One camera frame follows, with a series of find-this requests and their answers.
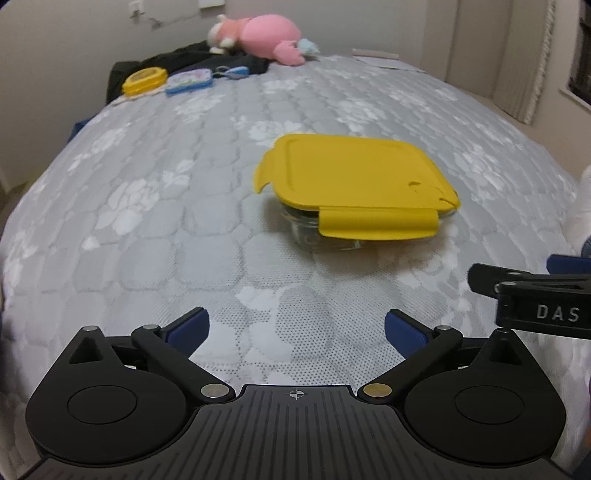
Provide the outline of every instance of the blue gripper pad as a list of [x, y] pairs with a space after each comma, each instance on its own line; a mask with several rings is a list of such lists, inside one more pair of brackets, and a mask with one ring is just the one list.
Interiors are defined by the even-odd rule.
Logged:
[[409, 325], [393, 312], [388, 312], [386, 315], [384, 331], [390, 345], [404, 358], [408, 358], [428, 342], [427, 335]]
[[209, 314], [193, 309], [162, 330], [164, 341], [189, 357], [209, 336]]
[[591, 274], [591, 258], [550, 255], [546, 270], [552, 275]]

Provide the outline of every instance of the blue fabric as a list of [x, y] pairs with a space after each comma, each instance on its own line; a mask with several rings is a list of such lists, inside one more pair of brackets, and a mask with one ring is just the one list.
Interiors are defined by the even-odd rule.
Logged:
[[552, 275], [591, 274], [591, 258], [550, 255], [546, 270]]
[[80, 132], [80, 130], [82, 130], [86, 124], [88, 122], [90, 122], [96, 115], [91, 116], [90, 118], [87, 118], [86, 120], [81, 120], [79, 122], [76, 122], [74, 124], [74, 127], [72, 128], [72, 133], [70, 134], [70, 138], [68, 138], [68, 143], [70, 143], [72, 141], [72, 139], [78, 135], [78, 133]]
[[203, 309], [168, 333], [164, 341], [191, 356], [209, 336], [209, 314]]
[[404, 358], [408, 358], [428, 342], [427, 336], [423, 332], [414, 329], [392, 312], [388, 312], [386, 315], [384, 331], [390, 345]]

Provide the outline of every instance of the mattress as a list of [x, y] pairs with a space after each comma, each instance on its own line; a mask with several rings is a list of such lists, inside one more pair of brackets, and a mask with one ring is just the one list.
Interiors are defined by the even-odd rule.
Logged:
[[[392, 138], [433, 159], [463, 205], [419, 243], [308, 253], [252, 174], [281, 135]], [[194, 306], [212, 318], [191, 357], [230, 383], [349, 384], [402, 360], [383, 332], [399, 308], [489, 335], [495, 302], [469, 291], [474, 262], [541, 273], [573, 253], [560, 221], [575, 183], [510, 123], [427, 74], [345, 57], [213, 88], [107, 106], [24, 196], [0, 241], [0, 472], [37, 459], [27, 399], [75, 332], [126, 335]], [[591, 342], [520, 334], [564, 399], [554, 455], [569, 469], [587, 425]]]

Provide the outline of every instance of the pink stuffed animal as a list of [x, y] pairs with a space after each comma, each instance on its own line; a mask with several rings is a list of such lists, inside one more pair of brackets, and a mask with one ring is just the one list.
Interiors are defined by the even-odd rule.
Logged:
[[303, 65], [306, 61], [297, 49], [301, 40], [300, 29], [281, 15], [230, 20], [225, 15], [217, 16], [219, 23], [207, 36], [212, 53], [241, 48], [246, 53], [283, 65]]

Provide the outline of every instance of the white paper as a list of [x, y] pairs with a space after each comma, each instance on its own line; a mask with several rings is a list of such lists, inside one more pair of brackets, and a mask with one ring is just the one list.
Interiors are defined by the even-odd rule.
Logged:
[[221, 7], [225, 0], [199, 0], [199, 8]]
[[362, 61], [367, 65], [371, 65], [373, 67], [380, 67], [382, 69], [408, 70], [409, 72], [424, 73], [424, 70], [413, 67], [412, 65], [404, 63], [400, 60], [379, 59], [377, 57], [359, 57], [357, 55], [354, 55], [353, 58]]

